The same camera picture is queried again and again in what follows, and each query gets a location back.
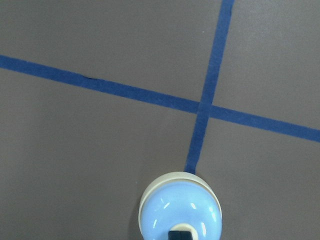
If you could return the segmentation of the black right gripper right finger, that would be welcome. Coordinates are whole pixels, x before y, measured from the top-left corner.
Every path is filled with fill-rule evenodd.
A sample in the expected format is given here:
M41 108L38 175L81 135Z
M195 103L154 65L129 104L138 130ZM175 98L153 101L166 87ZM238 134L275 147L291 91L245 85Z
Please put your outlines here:
M192 233L190 231L180 231L180 240L192 240Z

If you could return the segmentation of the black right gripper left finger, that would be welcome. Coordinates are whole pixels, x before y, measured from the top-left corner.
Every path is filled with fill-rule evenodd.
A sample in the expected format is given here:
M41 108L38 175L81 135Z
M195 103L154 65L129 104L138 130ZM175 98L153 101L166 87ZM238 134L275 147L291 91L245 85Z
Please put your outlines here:
M180 231L169 231L168 232L168 240L180 240L181 232Z

